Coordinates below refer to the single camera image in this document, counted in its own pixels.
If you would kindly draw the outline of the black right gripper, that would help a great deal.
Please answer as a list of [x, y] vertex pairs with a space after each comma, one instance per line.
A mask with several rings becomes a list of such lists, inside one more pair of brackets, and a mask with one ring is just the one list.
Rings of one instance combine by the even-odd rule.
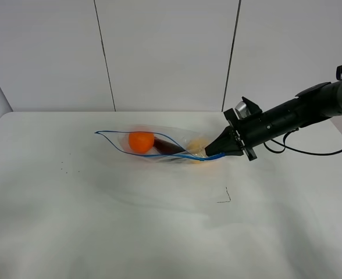
[[226, 127], [217, 139], [205, 148], [208, 157], [218, 154], [242, 156], [245, 153], [249, 161], [252, 161], [257, 158], [254, 147], [268, 140], [268, 130], [273, 124], [267, 115], [248, 98], [242, 97], [241, 101], [247, 104], [251, 115], [239, 119], [234, 108], [224, 111], [230, 127]]

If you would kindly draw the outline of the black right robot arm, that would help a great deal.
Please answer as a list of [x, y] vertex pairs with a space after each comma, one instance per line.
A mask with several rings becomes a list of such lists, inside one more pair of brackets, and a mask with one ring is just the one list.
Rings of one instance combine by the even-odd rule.
[[253, 101], [242, 98], [224, 116], [229, 125], [205, 148], [206, 155], [247, 155], [254, 160], [254, 147], [296, 129], [342, 116], [342, 80], [315, 85], [265, 112]]

